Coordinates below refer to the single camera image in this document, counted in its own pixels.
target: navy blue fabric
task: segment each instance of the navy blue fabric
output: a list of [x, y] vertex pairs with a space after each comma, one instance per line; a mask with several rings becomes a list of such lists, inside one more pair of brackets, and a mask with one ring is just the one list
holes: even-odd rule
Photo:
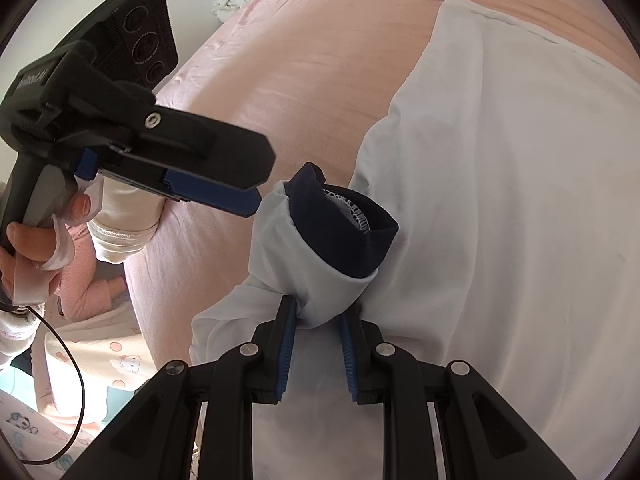
[[[296, 229], [327, 264], [352, 278], [366, 278], [380, 266], [398, 224], [378, 204], [352, 189], [325, 185], [322, 170], [311, 162], [286, 182], [284, 189]], [[357, 205], [367, 217], [370, 231], [361, 232], [325, 195], [325, 189]]]

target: pink fitted sheet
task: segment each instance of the pink fitted sheet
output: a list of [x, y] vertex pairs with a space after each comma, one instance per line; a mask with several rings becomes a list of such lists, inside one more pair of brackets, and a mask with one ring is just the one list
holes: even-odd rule
[[[585, 47], [640, 81], [640, 61], [600, 0], [473, 0]], [[161, 91], [159, 103], [266, 134], [270, 181], [308, 160], [346, 186], [366, 131], [430, 40], [438, 0], [255, 0]], [[167, 203], [158, 232], [126, 262], [156, 364], [189, 360], [191, 319], [247, 276], [252, 221]]]

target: screw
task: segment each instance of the screw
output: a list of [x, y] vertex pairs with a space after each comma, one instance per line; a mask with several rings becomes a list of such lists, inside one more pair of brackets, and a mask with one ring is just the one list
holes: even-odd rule
[[376, 346], [376, 352], [383, 356], [389, 356], [396, 353], [396, 347], [389, 343], [380, 343]]
[[152, 130], [153, 128], [158, 126], [158, 124], [160, 124], [160, 121], [162, 121], [162, 115], [160, 115], [158, 112], [153, 112], [152, 114], [149, 114], [149, 117], [145, 119], [145, 128], [147, 130]]
[[184, 363], [182, 361], [171, 361], [164, 367], [164, 371], [169, 375], [180, 375], [184, 371]]
[[253, 343], [245, 343], [240, 347], [240, 353], [244, 356], [256, 355], [258, 353], [258, 345]]
[[455, 361], [451, 363], [451, 371], [456, 375], [467, 375], [471, 369], [464, 361]]

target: human hand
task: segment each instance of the human hand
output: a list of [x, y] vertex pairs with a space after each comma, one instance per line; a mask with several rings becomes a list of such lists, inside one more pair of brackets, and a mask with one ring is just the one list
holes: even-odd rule
[[[91, 200], [87, 195], [81, 194], [74, 198], [71, 205], [71, 216], [79, 220], [89, 214]], [[56, 250], [56, 232], [53, 228], [41, 229], [28, 227], [13, 222], [6, 229], [6, 236], [14, 247], [16, 253], [37, 262], [45, 263], [53, 256]], [[4, 248], [0, 248], [0, 272], [2, 272], [2, 287], [7, 295], [14, 296], [15, 257], [11, 256]], [[49, 294], [53, 294], [60, 284], [58, 273], [49, 283]]]

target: wire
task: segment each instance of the wire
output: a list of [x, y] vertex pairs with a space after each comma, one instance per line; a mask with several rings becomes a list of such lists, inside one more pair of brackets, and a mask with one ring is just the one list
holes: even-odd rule
[[40, 314], [38, 314], [30, 306], [27, 306], [27, 309], [29, 309], [29, 311], [35, 317], [37, 317], [42, 323], [44, 323], [44, 325], [50, 330], [50, 332], [56, 337], [58, 342], [62, 345], [62, 348], [65, 349], [65, 352], [69, 356], [69, 358], [71, 359], [71, 362], [73, 363], [74, 368], [76, 369], [76, 372], [78, 372], [78, 379], [80, 379], [80, 390], [82, 391], [82, 404], [81, 404], [81, 407], [80, 407], [80, 417], [78, 418], [78, 424], [76, 425], [76, 429], [74, 430], [73, 434], [71, 435], [71, 438], [69, 439], [69, 442], [67, 442], [65, 444], [65, 447], [63, 447], [54, 456], [52, 456], [50, 458], [47, 458], [46, 460], [22, 460], [21, 461], [23, 464], [26, 464], [26, 465], [47, 465], [47, 464], [51, 464], [51, 463], [55, 462], [60, 457], [64, 456], [64, 454], [67, 451], [69, 451], [69, 449], [71, 449], [71, 446], [76, 441], [76, 438], [78, 437], [78, 434], [80, 433], [80, 429], [82, 428], [82, 420], [84, 419], [84, 407], [86, 405], [86, 393], [85, 393], [85, 390], [84, 390], [84, 381], [82, 380], [82, 374], [80, 373], [80, 368], [78, 366], [78, 363], [76, 363], [76, 360], [74, 359], [73, 354], [69, 351], [69, 348], [66, 347], [65, 342], [62, 341], [62, 338], [58, 335], [58, 332], [56, 332], [56, 330], [47, 322], [47, 320], [44, 319], [44, 317], [42, 317]]

